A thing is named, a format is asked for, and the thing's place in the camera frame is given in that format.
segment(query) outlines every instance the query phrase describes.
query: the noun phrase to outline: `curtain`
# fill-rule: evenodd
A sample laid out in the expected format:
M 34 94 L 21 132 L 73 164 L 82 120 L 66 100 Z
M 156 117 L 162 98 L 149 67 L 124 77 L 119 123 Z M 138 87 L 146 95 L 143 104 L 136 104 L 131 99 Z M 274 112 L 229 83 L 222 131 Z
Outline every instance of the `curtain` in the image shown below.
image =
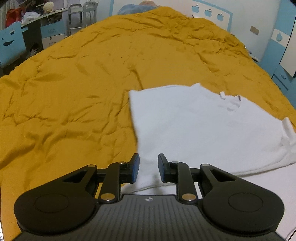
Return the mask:
M 14 9 L 15 7 L 18 8 L 17 3 L 15 4 L 15 0 L 8 0 L 3 6 L 0 8 L 0 30 L 5 29 L 6 23 L 6 13 L 9 9 Z

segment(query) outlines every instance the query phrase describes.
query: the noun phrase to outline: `black cable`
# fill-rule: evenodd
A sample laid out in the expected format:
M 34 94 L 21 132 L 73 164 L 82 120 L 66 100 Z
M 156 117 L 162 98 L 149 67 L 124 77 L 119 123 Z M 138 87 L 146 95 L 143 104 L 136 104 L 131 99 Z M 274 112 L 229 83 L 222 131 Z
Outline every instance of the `black cable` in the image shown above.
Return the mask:
M 296 229 L 294 230 L 294 232 L 291 234 L 291 236 L 288 238 L 287 241 L 290 241 L 290 239 L 293 237 L 293 235 L 296 233 Z

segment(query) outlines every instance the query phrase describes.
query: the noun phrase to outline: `yellow blanket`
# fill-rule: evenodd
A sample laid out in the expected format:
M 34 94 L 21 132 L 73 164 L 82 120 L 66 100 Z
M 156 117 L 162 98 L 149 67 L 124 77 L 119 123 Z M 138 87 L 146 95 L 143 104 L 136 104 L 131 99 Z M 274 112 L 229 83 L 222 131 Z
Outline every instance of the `yellow blanket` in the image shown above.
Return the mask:
M 5 241 L 20 233 L 13 206 L 23 192 L 87 164 L 128 161 L 136 152 L 129 90 L 197 82 L 240 94 L 296 125 L 295 109 L 237 38 L 168 7 L 98 22 L 2 77 Z

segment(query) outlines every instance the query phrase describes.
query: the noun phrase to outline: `white plastic bag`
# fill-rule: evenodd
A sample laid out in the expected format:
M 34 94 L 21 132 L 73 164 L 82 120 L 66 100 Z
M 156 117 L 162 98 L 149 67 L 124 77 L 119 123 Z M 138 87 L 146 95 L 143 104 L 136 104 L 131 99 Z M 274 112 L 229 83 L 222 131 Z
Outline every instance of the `white plastic bag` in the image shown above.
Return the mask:
M 24 17 L 22 18 L 22 24 L 28 23 L 29 21 L 38 18 L 39 16 L 40 14 L 36 12 L 26 12 Z

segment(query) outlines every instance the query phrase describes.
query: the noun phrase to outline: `metal screw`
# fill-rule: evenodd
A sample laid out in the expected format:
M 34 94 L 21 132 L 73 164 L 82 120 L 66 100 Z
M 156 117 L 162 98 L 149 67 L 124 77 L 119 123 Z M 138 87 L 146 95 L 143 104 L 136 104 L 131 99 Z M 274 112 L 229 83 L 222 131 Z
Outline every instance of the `metal screw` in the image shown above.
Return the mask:
M 182 199 L 186 200 L 186 201 L 193 201 L 196 199 L 196 196 L 192 193 L 186 193 L 182 195 Z
M 115 195 L 112 193 L 104 193 L 101 195 L 101 199 L 105 200 L 105 201 L 111 201 L 115 198 Z

